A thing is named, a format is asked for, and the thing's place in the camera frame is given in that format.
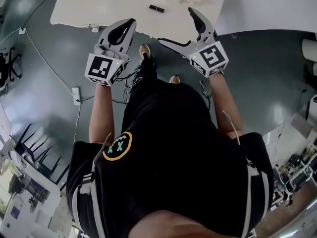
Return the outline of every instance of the person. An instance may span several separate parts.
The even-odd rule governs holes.
[[[107,238],[245,236],[272,203],[261,135],[244,134],[223,74],[209,78],[216,128],[198,92],[177,76],[158,80],[147,45],[140,56],[115,141],[111,88],[96,85],[89,143],[73,147],[70,213],[90,238],[100,225]],[[85,186],[92,175],[98,204]]]

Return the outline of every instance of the white table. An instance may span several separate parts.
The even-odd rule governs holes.
[[[317,33],[317,0],[225,0],[217,34],[286,29]]]
[[[149,9],[151,4],[165,12]],[[140,33],[187,43],[198,36],[187,8],[196,8],[215,25],[222,4],[223,0],[204,0],[200,5],[175,0],[57,0],[51,24],[108,26],[122,19],[135,18]]]

